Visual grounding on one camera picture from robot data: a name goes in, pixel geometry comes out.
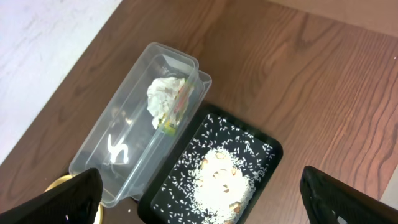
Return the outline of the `green orange snack wrapper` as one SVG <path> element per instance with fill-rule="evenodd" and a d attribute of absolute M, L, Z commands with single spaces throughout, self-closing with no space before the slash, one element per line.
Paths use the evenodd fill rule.
<path fill-rule="evenodd" d="M 180 90 L 180 93 L 178 94 L 178 97 L 175 100 L 177 102 L 176 107 L 170 112 L 170 117 L 167 118 L 166 115 L 165 119 L 163 120 L 164 123 L 163 131 L 165 133 L 174 135 L 177 132 L 177 128 L 181 123 L 184 113 L 188 108 L 189 97 L 192 94 L 192 92 L 193 92 L 192 85 L 188 86 L 188 91 L 186 93 L 183 93 L 183 87 Z"/>

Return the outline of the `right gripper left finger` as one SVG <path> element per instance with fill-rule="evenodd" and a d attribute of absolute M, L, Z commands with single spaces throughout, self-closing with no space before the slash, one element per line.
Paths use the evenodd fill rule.
<path fill-rule="evenodd" d="M 47 192 L 1 214 L 1 223 L 93 224 L 103 182 L 90 168 Z"/>

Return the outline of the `white napkin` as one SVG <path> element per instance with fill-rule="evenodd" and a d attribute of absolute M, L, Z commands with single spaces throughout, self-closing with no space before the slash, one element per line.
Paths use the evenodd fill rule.
<path fill-rule="evenodd" d="M 184 84 L 185 79 L 177 77 L 156 78 L 150 84 L 147 89 L 147 110 L 153 117 L 155 129 L 163 123 Z"/>

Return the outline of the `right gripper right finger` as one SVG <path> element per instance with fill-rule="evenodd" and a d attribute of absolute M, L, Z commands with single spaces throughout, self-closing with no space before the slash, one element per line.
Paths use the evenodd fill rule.
<path fill-rule="evenodd" d="M 311 224 L 397 223 L 397 210 L 332 176 L 305 166 L 300 193 Z"/>

